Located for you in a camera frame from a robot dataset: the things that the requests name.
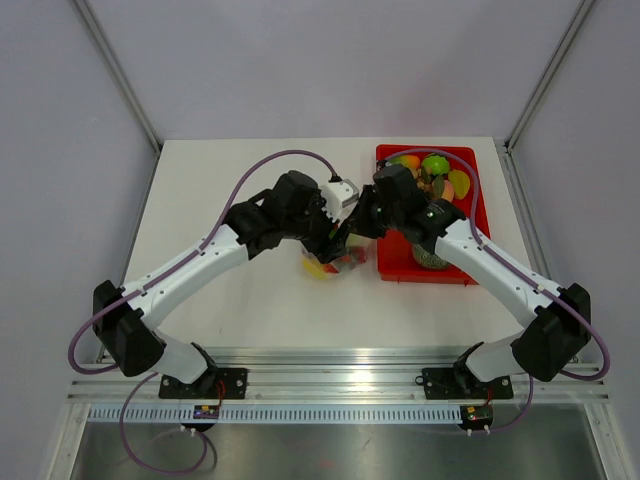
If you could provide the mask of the yellow mango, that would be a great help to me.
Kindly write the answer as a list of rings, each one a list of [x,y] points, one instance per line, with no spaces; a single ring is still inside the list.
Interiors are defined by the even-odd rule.
[[[328,280],[337,275],[337,271],[330,264],[320,264],[311,259],[303,258],[302,265],[307,273],[319,280]]]

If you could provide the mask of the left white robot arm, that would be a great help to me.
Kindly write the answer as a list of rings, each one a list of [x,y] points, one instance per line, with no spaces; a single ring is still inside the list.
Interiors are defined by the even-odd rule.
[[[160,332],[179,305],[221,274],[284,239],[298,240],[322,258],[341,254],[333,232],[340,216],[358,199],[358,189],[337,176],[318,185],[291,170],[275,186],[226,209],[216,232],[172,261],[115,288],[105,282],[94,291],[94,309],[103,317],[94,333],[126,377],[153,372],[180,384],[195,398],[215,388],[218,368],[196,343],[183,343]]]

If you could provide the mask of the pink red grape bunch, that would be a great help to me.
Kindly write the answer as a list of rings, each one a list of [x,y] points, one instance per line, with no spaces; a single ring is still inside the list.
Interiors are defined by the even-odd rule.
[[[369,250],[363,246],[350,246],[344,256],[344,261],[348,264],[361,265],[369,259]]]

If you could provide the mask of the clear zip top bag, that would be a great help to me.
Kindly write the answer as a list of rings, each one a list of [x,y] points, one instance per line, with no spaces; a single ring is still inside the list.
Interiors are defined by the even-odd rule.
[[[346,241],[346,252],[347,252],[347,248],[350,246],[363,246],[363,247],[367,247],[369,250],[369,258],[372,256],[373,250],[374,250],[374,241],[372,239],[367,239],[358,235],[350,235]],[[333,266],[333,268],[337,271],[337,275],[333,278],[330,279],[334,279],[337,278],[338,276],[344,275],[352,270],[354,270],[355,268],[359,267],[360,265],[353,265],[353,264],[348,264],[347,262],[344,261],[344,256],[345,254],[341,257],[338,257],[335,260],[332,260],[330,263],[330,265]],[[317,258],[311,254],[304,246],[301,247],[301,255],[302,255],[302,259],[303,258],[308,258],[311,259],[312,261],[315,261],[317,263],[322,264],[321,262],[319,262],[317,260]]]

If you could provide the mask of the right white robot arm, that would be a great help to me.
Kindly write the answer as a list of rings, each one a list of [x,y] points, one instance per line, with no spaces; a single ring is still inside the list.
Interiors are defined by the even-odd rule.
[[[476,396],[490,382],[516,374],[549,382],[591,340],[590,296],[583,287],[563,288],[524,268],[451,202],[429,198],[407,168],[379,170],[351,204],[346,222],[352,232],[373,239],[400,232],[468,274],[520,324],[519,333],[477,343],[454,362],[450,378],[463,395]]]

